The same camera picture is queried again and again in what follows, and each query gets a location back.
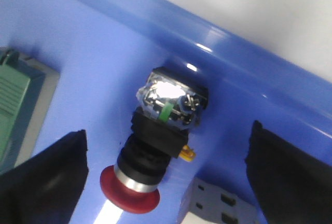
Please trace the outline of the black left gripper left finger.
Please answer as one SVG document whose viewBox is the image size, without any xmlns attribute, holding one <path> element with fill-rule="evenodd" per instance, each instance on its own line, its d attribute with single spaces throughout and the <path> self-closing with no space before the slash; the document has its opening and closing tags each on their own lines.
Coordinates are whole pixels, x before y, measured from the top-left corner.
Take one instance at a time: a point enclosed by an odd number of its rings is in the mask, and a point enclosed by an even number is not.
<svg viewBox="0 0 332 224">
<path fill-rule="evenodd" d="M 69 223 L 88 176 L 85 130 L 1 175 L 1 223 Z"/>
</svg>

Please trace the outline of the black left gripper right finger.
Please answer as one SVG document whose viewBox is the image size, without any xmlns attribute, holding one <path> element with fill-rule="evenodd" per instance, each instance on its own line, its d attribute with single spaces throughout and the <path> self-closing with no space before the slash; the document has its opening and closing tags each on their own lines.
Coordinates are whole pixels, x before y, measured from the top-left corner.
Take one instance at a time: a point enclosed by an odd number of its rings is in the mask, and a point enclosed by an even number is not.
<svg viewBox="0 0 332 224">
<path fill-rule="evenodd" d="M 331 223 L 331 166 L 254 121 L 246 174 L 267 223 Z"/>
</svg>

